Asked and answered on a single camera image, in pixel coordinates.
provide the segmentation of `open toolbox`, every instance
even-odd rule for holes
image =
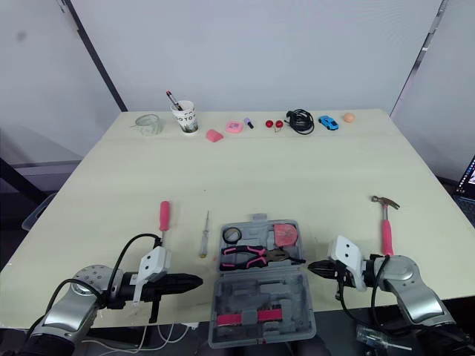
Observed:
[[[230,230],[235,236],[225,242],[223,236]],[[293,239],[289,239],[289,230],[294,231]],[[263,249],[283,254],[283,259],[263,260]],[[314,337],[315,318],[303,258],[294,220],[267,220],[266,214],[255,214],[250,222],[223,226],[209,345],[220,349]]]

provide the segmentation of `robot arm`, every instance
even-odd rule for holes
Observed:
[[[345,285],[365,291],[374,287],[376,275],[384,257],[372,256],[365,260],[351,240],[338,236],[329,250],[330,260],[314,262],[309,270],[324,277],[335,279],[337,266],[346,270]],[[382,291],[393,293],[405,320],[413,325],[435,326],[454,323],[444,303],[422,281],[417,264],[406,256],[389,259],[379,280]]]
[[[366,260],[358,246],[338,236],[330,246],[329,259],[310,263],[309,270],[338,281],[337,299],[344,286],[365,291],[378,283],[382,291],[393,293],[409,327],[419,329],[416,336],[426,355],[475,355],[469,335],[457,327],[444,303],[424,284],[417,264],[410,258],[372,255]]]
[[[163,247],[154,248],[142,258],[138,272],[117,270],[110,295],[100,299],[90,287],[105,296],[113,269],[103,265],[81,269],[74,280],[82,284],[71,281],[65,296],[33,328],[18,355],[72,355],[93,325],[99,309],[123,309],[129,300],[134,305],[139,300],[158,303],[164,294],[183,293],[203,284],[201,278],[191,274],[166,274],[169,262],[169,254]]]

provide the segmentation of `orange ball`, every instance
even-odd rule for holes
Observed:
[[[345,122],[353,122],[355,119],[355,114],[354,113],[346,113],[343,115],[343,120]]]

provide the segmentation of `hammer head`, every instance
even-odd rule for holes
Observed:
[[[384,197],[377,197],[376,195],[373,195],[371,197],[372,202],[380,202],[382,205],[390,205],[395,209],[399,209],[399,204],[396,202],[392,201],[391,199],[384,198]]]

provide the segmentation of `table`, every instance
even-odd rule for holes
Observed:
[[[441,298],[475,294],[472,259],[475,230],[432,175],[419,155],[381,110],[316,111],[340,124],[328,131],[316,122],[314,133],[301,136],[285,127],[274,132],[267,119],[284,112],[197,113],[200,130],[181,133],[170,113],[163,132],[140,136],[131,128],[142,112],[121,113],[84,158],[0,274],[1,327],[27,328],[41,315],[62,280],[94,263],[113,266],[134,235],[157,233],[162,200],[172,204],[165,247],[171,273],[191,273],[204,284],[185,294],[164,296],[159,323],[209,320],[218,277],[220,227],[247,221],[264,212],[271,220],[297,220],[309,262],[326,257],[339,234],[352,239],[368,256],[381,251],[381,206],[372,195],[401,205],[390,210],[393,246],[413,258],[422,278]],[[254,130],[224,133],[232,119],[249,117]],[[208,129],[224,133],[216,143]],[[206,212],[210,210],[209,256],[198,257]],[[136,271],[151,249],[143,239],[132,245],[122,263]],[[308,273],[315,311],[340,309],[336,283]],[[370,294],[345,289],[349,308],[370,305]],[[395,303],[380,292],[378,305]],[[151,304],[102,310],[95,327],[139,326],[148,321]]]

